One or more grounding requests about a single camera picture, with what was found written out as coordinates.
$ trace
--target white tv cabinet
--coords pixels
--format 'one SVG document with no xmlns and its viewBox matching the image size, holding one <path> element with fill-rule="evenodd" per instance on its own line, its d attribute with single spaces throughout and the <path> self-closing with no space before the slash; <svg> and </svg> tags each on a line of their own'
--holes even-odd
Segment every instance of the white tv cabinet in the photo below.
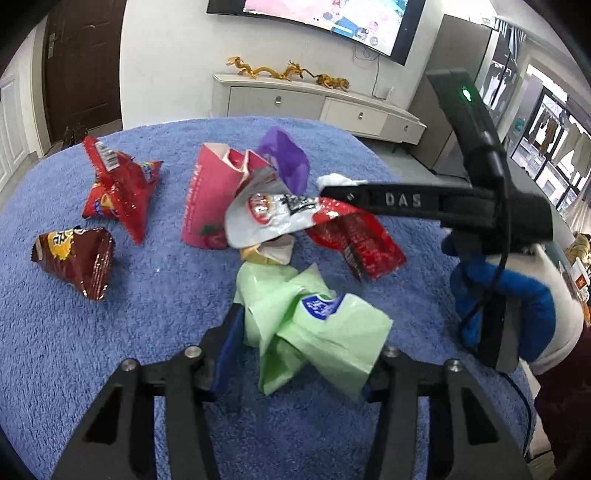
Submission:
<svg viewBox="0 0 591 480">
<path fill-rule="evenodd" d="M 382 100 L 328 89 L 238 74 L 213 75 L 212 116 L 290 116 L 320 120 L 358 137 L 418 144 L 426 128 L 414 115 Z"/>
</svg>

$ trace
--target wall-mounted tv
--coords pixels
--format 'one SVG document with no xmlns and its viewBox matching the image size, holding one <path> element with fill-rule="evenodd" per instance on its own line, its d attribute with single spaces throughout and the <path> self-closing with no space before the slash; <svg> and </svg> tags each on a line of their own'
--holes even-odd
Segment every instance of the wall-mounted tv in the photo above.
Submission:
<svg viewBox="0 0 591 480">
<path fill-rule="evenodd" d="M 358 41 L 404 65 L 425 0 L 209 0 L 207 13 L 266 17 Z"/>
</svg>

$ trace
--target cabinet drawer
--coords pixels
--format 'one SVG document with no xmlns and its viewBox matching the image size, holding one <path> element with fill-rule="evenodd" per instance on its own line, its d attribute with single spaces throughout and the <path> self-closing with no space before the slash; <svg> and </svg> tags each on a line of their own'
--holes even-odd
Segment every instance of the cabinet drawer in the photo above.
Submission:
<svg viewBox="0 0 591 480">
<path fill-rule="evenodd" d="M 388 115 L 381 137 L 384 140 L 416 145 L 424 131 L 425 126 L 421 123 L 411 122 L 396 115 Z"/>
<path fill-rule="evenodd" d="M 329 99 L 324 122 L 348 132 L 379 136 L 388 114 L 375 108 Z"/>
<path fill-rule="evenodd" d="M 292 116 L 318 120 L 324 96 L 274 88 L 232 87 L 228 116 Z"/>
</svg>

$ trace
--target das logo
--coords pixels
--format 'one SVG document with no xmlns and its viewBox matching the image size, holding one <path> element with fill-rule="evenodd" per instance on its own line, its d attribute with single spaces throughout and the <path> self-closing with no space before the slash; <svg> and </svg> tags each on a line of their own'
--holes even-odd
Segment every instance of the das logo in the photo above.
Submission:
<svg viewBox="0 0 591 480">
<path fill-rule="evenodd" d="M 415 193 L 407 195 L 405 193 L 386 192 L 386 205 L 389 207 L 421 207 L 421 194 Z"/>
</svg>

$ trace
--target golden dragon figurine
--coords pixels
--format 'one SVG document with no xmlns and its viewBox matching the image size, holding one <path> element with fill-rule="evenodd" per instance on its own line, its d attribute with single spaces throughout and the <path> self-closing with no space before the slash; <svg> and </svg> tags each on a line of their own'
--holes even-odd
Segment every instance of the golden dragon figurine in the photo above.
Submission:
<svg viewBox="0 0 591 480">
<path fill-rule="evenodd" d="M 235 65 L 236 68 L 240 69 L 238 75 L 249 74 L 254 79 L 257 78 L 258 74 L 261 72 L 269 73 L 271 75 L 271 78 L 287 80 L 289 82 L 291 81 L 290 75 L 299 75 L 301 78 L 304 78 L 304 71 L 302 70 L 300 65 L 292 62 L 291 60 L 283 73 L 276 72 L 275 70 L 269 67 L 259 67 L 253 70 L 248 63 L 243 63 L 240 57 L 228 58 L 226 65 Z"/>
<path fill-rule="evenodd" d="M 317 85 L 322 85 L 326 88 L 332 88 L 332 89 L 340 88 L 344 92 L 348 92 L 349 88 L 351 87 L 351 85 L 347 79 L 344 79 L 341 77 L 333 78 L 326 73 L 321 73 L 320 75 L 314 75 L 308 69 L 302 69 L 302 70 L 304 70 L 304 72 L 306 72 L 312 78 L 315 78 Z"/>
<path fill-rule="evenodd" d="M 252 67 L 248 63 L 244 63 L 240 57 L 230 57 L 226 62 L 226 65 L 234 65 L 240 71 L 238 75 L 245 75 L 248 74 L 252 78 L 257 78 L 258 74 L 261 72 L 267 72 L 271 75 L 271 78 L 279 79 L 279 80 L 287 80 L 288 82 L 291 81 L 290 76 L 292 75 L 299 75 L 301 79 L 304 78 L 304 72 L 309 74 L 312 78 L 316 79 L 316 83 L 318 85 L 322 85 L 326 88 L 340 88 L 344 92 L 348 92 L 350 88 L 349 81 L 344 78 L 333 78 L 328 74 L 321 73 L 320 75 L 314 75 L 310 70 L 303 69 L 299 63 L 295 63 L 293 61 L 289 61 L 287 64 L 287 68 L 283 73 L 276 72 L 272 68 L 269 67 L 259 67 L 257 69 L 252 69 Z"/>
</svg>

